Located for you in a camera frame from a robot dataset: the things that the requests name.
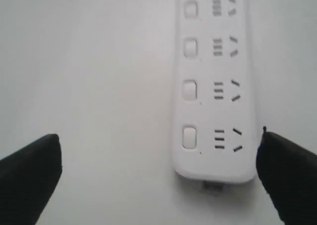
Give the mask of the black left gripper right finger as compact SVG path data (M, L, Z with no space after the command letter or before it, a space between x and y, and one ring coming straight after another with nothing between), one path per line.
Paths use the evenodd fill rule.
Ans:
M256 170L285 225L317 223L317 156L263 127Z

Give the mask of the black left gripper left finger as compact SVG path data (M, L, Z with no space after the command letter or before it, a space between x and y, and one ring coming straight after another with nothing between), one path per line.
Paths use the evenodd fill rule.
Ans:
M34 225L62 174L59 136L47 134L0 161L0 223Z

